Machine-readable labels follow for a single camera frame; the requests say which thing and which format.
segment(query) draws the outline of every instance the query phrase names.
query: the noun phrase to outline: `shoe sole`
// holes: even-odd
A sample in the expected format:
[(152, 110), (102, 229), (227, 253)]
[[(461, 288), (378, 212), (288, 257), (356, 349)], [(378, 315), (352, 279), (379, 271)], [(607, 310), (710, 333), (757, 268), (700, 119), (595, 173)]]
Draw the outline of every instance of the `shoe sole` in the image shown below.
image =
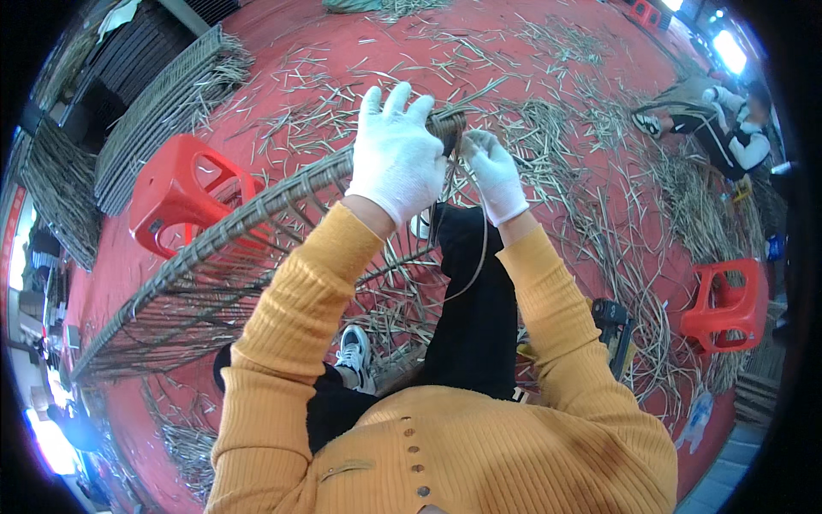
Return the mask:
[(640, 132), (642, 132), (646, 136), (651, 136), (653, 139), (659, 139), (658, 134), (655, 136), (647, 128), (645, 128), (644, 124), (639, 119), (637, 119), (636, 114), (632, 114), (630, 116), (630, 120), (634, 122), (634, 126), (636, 126), (640, 130)]

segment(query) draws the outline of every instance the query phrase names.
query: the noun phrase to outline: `plastic bag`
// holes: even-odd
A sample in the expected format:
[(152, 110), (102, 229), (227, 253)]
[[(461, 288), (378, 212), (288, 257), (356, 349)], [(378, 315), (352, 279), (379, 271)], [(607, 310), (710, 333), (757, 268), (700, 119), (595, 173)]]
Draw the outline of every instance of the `plastic bag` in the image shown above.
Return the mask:
[(711, 419), (711, 412), (713, 412), (713, 396), (711, 396), (711, 393), (704, 392), (697, 396), (694, 402), (694, 408), (690, 411), (690, 416), (688, 416), (688, 423), (685, 425), (685, 428), (682, 429), (682, 433), (679, 434), (679, 438), (674, 443), (677, 450), (682, 448), (685, 441), (690, 441), (690, 449), (688, 452), (691, 455), (696, 452), (696, 448), (699, 447), (702, 441), (705, 425), (707, 425), (708, 420)]
[(382, 0), (322, 0), (322, 5), (337, 14), (350, 12), (379, 11)]

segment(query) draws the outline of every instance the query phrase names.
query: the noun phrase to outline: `white sleeve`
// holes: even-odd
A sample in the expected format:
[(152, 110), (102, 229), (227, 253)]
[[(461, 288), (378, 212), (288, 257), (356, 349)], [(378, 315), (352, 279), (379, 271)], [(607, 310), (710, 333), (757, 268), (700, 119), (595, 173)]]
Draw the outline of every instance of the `white sleeve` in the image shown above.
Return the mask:
[(722, 86), (715, 86), (714, 89), (717, 93), (716, 100), (720, 104), (732, 110), (734, 113), (738, 113), (739, 109), (741, 109), (742, 105), (745, 103), (744, 98), (739, 95), (734, 95), (731, 91)]
[(739, 140), (734, 137), (727, 145), (733, 156), (737, 158), (737, 162), (745, 171), (753, 168), (770, 152), (770, 141), (762, 134), (755, 134), (750, 137), (750, 144), (743, 146)]

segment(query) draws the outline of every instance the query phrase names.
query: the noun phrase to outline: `stacked woven panels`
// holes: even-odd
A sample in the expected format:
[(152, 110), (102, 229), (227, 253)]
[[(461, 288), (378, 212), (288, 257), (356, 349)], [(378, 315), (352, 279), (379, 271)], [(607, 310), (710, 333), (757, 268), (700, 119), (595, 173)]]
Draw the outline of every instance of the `stacked woven panels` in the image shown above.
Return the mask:
[(97, 258), (100, 213), (92, 194), (95, 160), (75, 146), (49, 117), (35, 136), (21, 134), (12, 162), (35, 209), (74, 260), (91, 270)]
[(100, 210), (118, 215), (134, 182), (169, 137), (190, 132), (248, 78), (253, 59), (220, 25), (180, 53), (140, 93), (97, 159), (95, 196)]

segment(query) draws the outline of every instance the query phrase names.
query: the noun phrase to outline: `ribbed knit sleeve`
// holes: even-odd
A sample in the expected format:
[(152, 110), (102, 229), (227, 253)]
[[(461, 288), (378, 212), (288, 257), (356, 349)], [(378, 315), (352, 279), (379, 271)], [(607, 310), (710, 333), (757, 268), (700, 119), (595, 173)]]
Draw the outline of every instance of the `ribbed knit sleeve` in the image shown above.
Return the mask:
[(381, 245), (337, 204), (277, 270), (222, 372), (207, 512), (270, 512), (302, 482), (312, 458), (306, 403), (353, 283)]
[(542, 227), (497, 257), (514, 282), (545, 403), (611, 429), (646, 466), (636, 472), (651, 478), (673, 507), (673, 442), (662, 423), (640, 410), (630, 390), (614, 380), (588, 304)]

